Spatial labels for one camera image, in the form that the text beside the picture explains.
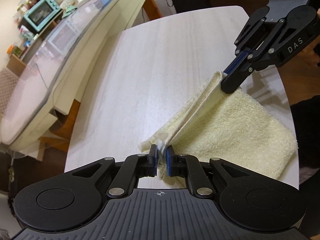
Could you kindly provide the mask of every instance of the yellow towel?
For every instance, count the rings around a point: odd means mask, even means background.
[[[203,162],[219,157],[277,179],[297,150],[295,135],[241,88],[230,95],[222,92],[222,79],[223,73],[216,72],[199,95],[140,144],[140,151],[147,152],[164,137],[163,149],[172,145],[176,154],[194,155]],[[163,149],[161,179],[166,173]]]

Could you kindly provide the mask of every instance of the toaster oven window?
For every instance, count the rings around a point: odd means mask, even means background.
[[[36,26],[39,26],[52,12],[53,9],[50,7],[50,5],[47,4],[47,2],[44,2],[32,14],[29,15],[29,19],[33,21]]]

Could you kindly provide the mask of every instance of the clear plastic table cover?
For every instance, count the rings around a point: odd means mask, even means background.
[[[1,149],[10,152],[10,145],[48,102],[51,94],[54,101],[53,87],[66,61],[88,27],[110,2],[90,0],[63,19],[43,41],[20,77],[7,68],[0,72]],[[31,144],[27,152],[38,150]]]

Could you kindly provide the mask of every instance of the gray ribbed plate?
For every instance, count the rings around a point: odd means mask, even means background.
[[[261,234],[227,221],[211,200],[187,189],[135,189],[110,200],[102,213],[82,228],[65,233],[22,230],[15,240],[307,240],[296,228]]]

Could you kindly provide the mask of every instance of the orange lid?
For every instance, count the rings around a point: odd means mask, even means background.
[[[13,50],[14,46],[10,45],[10,47],[7,49],[7,54],[10,54]]]

